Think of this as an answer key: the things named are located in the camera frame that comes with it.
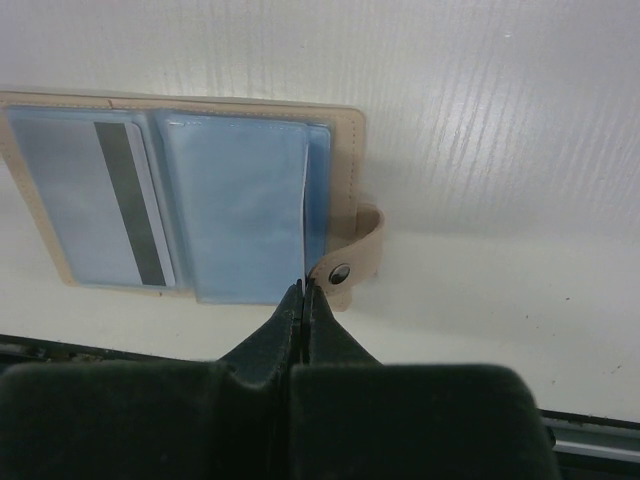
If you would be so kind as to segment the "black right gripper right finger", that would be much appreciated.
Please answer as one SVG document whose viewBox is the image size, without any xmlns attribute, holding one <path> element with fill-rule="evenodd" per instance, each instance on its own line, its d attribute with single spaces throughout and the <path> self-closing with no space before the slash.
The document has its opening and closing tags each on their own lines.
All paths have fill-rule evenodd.
<svg viewBox="0 0 640 480">
<path fill-rule="evenodd" d="M 293 479 L 551 479 L 533 396 L 511 369 L 383 365 L 309 285 L 289 384 Z"/>
</svg>

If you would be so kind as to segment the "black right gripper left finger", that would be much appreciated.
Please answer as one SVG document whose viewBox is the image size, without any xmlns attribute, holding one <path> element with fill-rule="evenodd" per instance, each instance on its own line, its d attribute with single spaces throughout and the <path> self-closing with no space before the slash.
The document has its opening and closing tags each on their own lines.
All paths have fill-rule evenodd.
<svg viewBox="0 0 640 480">
<path fill-rule="evenodd" d="M 303 292 L 216 361 L 30 362 L 1 375 L 5 479 L 283 479 Z"/>
</svg>

